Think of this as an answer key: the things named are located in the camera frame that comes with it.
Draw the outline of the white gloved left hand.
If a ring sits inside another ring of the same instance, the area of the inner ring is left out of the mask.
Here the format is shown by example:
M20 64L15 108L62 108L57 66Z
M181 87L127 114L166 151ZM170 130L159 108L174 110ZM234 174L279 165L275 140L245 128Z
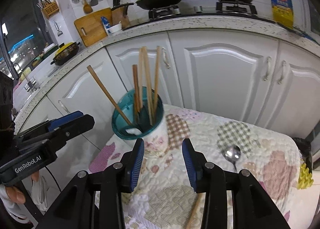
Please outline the white gloved left hand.
M31 199L33 203L41 211L48 209L47 191L48 186L46 180L40 175L39 171L33 173L31 176ZM25 204L25 195L17 187L6 187L1 184L1 200L5 210L9 216L19 224L28 224L30 219L22 212L19 205Z

